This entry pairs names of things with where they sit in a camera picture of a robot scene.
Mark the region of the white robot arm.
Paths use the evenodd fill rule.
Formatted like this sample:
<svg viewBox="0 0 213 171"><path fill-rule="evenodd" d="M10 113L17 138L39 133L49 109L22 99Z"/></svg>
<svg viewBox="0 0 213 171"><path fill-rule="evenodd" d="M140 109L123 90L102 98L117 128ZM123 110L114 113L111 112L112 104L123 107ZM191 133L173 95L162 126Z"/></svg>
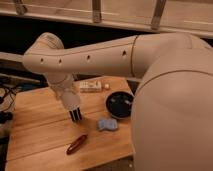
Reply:
<svg viewBox="0 0 213 171"><path fill-rule="evenodd" d="M74 74L136 77L131 110L136 171L213 171L213 46L186 33L136 35L66 49L44 33L23 65L43 74L68 109Z"/></svg>

